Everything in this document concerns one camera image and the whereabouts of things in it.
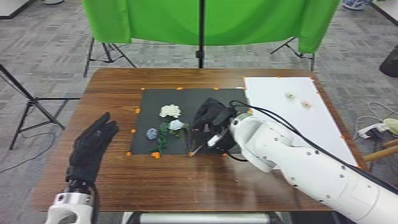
tripod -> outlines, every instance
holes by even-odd
[[[67,101],[69,100],[80,100],[80,98],[39,98],[39,97],[34,97],[30,95],[27,89],[23,88],[21,83],[18,82],[18,80],[16,80],[14,76],[11,75],[11,73],[9,73],[9,71],[7,71],[7,69],[5,69],[5,67],[4,67],[2,64],[0,64],[0,71],[2,71],[2,73],[5,75],[5,77],[7,77],[5,78],[4,76],[0,76],[0,78],[4,79],[4,81],[7,82],[7,84],[11,85],[11,87],[14,88],[14,90],[19,92],[21,96],[28,99],[27,106],[25,106],[25,110],[23,110],[23,115],[21,115],[21,120],[19,120],[19,124],[18,124],[18,128],[16,128],[16,133],[14,133],[14,137],[12,137],[12,142],[11,142],[11,145],[9,145],[9,150],[12,150],[18,136],[19,136],[19,134],[25,131],[32,130],[34,128],[37,128],[43,125],[51,124],[51,123],[57,124],[62,129],[66,129],[64,125],[60,124],[60,122],[57,120],[57,117],[59,117],[60,111],[62,111],[62,109],[66,107]],[[59,110],[55,112],[55,115],[51,115],[51,113],[48,112],[46,108],[43,107],[43,105],[39,103],[39,101],[43,101],[43,100],[48,100],[48,101],[51,101],[51,100],[62,100],[64,101],[62,102],[62,105],[59,107]],[[32,125],[32,126],[28,126],[28,127],[23,128],[27,116],[28,116],[28,113],[30,113],[30,107],[35,107],[39,109],[43,115],[48,118],[48,121],[44,121],[39,124],[35,124],[35,125]]]
[[[282,47],[288,47],[290,50],[293,51],[295,56],[297,56],[298,58],[306,58],[306,59],[309,59],[309,61],[311,61],[309,70],[311,70],[311,72],[313,72],[313,71],[314,71],[314,53],[313,53],[313,56],[311,56],[311,57],[306,57],[304,54],[298,53],[298,52],[295,51],[295,49],[293,49],[291,46],[290,46],[290,42],[291,42],[295,39],[297,39],[297,37],[293,37],[293,38],[286,41],[286,43],[277,47],[277,49],[270,52],[270,54],[274,54],[274,53],[282,49]]]
[[[105,52],[105,55],[107,55],[107,60],[99,60],[99,59],[91,58],[94,43],[96,43],[96,40],[94,40],[94,37],[92,37],[91,38],[87,61],[85,61],[85,68],[83,68],[83,78],[87,78],[89,67],[91,67],[91,62],[92,61],[101,61],[105,63],[114,63],[119,58],[124,58],[126,61],[128,61],[128,63],[130,63],[130,65],[133,66],[133,68],[137,68],[137,66],[135,66],[135,64],[133,64],[133,62],[131,62],[126,54],[123,53],[119,47],[115,46],[115,44],[105,44],[105,43],[101,43],[101,45],[103,45],[103,52]],[[119,54],[121,54],[121,56],[115,59],[110,57],[110,51],[112,50],[115,50],[119,52]]]

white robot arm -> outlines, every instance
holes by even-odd
[[[229,130],[252,165],[266,173],[277,165],[291,186],[357,224],[398,223],[394,188],[318,149],[293,147],[279,123],[242,114]]]

wooden table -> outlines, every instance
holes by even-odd
[[[66,186],[64,176],[73,141],[105,112],[121,132],[105,153],[98,188],[101,211],[327,211],[329,208],[288,185],[277,171],[265,174],[250,163],[217,155],[194,158],[128,156],[142,88],[243,87],[243,76],[314,79],[359,166],[362,156],[314,74],[304,70],[265,69],[99,69],[85,90],[39,184],[32,204],[48,209]]]

green backdrop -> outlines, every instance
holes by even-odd
[[[318,49],[339,0],[206,0],[206,45],[298,37],[298,51]],[[197,45],[199,0],[83,0],[92,36]]]

white flower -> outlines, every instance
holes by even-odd
[[[172,131],[178,131],[185,126],[185,123],[176,119],[172,122],[171,122],[171,125],[169,125],[169,129]]]
[[[178,118],[181,116],[181,110],[174,104],[162,107],[160,117],[167,117],[167,116],[171,116],[174,118]]]

